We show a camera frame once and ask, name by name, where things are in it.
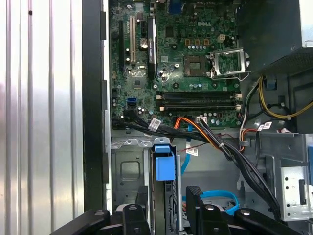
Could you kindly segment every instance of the pcie slot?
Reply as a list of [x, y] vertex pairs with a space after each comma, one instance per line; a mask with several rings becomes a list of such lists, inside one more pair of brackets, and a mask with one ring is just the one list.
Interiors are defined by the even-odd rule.
[[136, 62], [136, 19], [130, 16], [131, 62]]

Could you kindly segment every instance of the white sticker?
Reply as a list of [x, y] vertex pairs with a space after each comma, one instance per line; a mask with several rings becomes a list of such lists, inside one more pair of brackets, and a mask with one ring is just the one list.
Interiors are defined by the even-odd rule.
[[160, 120], [153, 118], [150, 125], [148, 126], [148, 129], [152, 130], [152, 131], [157, 131], [157, 129], [161, 125], [161, 123], [162, 122]]
[[264, 125], [260, 125], [258, 131], [262, 131]]
[[197, 148], [190, 148], [191, 145], [190, 145], [190, 142], [187, 142], [186, 143], [186, 153], [189, 153], [190, 155], [193, 155], [193, 156], [198, 156], [198, 149]]
[[291, 133], [287, 128], [283, 128], [282, 130], [281, 130], [281, 133]]
[[269, 122], [264, 124], [263, 130], [270, 129], [270, 126], [272, 126], [272, 122], [271, 121], [269, 121]]

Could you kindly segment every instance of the blue sata port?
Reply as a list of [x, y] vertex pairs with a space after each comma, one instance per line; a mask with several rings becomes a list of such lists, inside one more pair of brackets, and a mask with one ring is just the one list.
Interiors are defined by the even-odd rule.
[[136, 107], [137, 106], [137, 98], [127, 98], [127, 106], [128, 107]]

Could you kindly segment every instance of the yellow wire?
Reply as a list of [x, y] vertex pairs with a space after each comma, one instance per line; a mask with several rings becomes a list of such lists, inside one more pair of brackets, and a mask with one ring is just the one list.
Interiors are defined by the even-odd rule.
[[304, 107], [303, 109], [301, 109], [300, 111], [294, 113], [294, 114], [290, 114], [290, 115], [281, 115], [281, 114], [276, 114], [276, 113], [273, 113], [271, 110], [269, 110], [266, 106], [266, 102], [265, 102], [265, 99], [264, 99], [264, 94], [263, 94], [263, 80], [264, 78], [261, 77], [260, 79], [260, 84], [259, 84], [259, 94], [260, 94], [260, 98], [261, 98], [261, 103], [262, 103], [262, 106], [263, 108], [269, 113], [271, 114], [272, 116], [276, 117], [276, 118], [281, 118], [281, 119], [290, 119], [292, 117], [296, 117], [300, 114], [302, 114], [303, 112], [307, 111], [309, 108], [311, 108], [313, 106], [313, 102], [311, 102], [310, 104], [308, 104], [306, 107]]

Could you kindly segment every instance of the metal bracket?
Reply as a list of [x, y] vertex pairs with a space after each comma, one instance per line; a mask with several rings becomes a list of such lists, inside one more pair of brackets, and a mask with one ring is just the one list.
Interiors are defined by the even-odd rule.
[[112, 141], [111, 149], [120, 149], [122, 146], [138, 145], [140, 148], [152, 148], [154, 144], [169, 144], [169, 138], [155, 138], [154, 140], [128, 139], [125, 141]]
[[[220, 71], [219, 58], [221, 55], [230, 55], [230, 54], [238, 54], [238, 61], [241, 66], [241, 69], [237, 71], [228, 71], [222, 74]], [[206, 74], [207, 76], [211, 77], [212, 80], [238, 79], [239, 81], [243, 81], [250, 75], [250, 72], [246, 71], [246, 68], [250, 64], [250, 62], [246, 60], [247, 58], [249, 58], [249, 55], [244, 52], [243, 48], [212, 52], [209, 55], [207, 55], [207, 58], [212, 62], [213, 68]], [[246, 74], [246, 76], [244, 78], [241, 78], [240, 76], [238, 76], [240, 74]]]

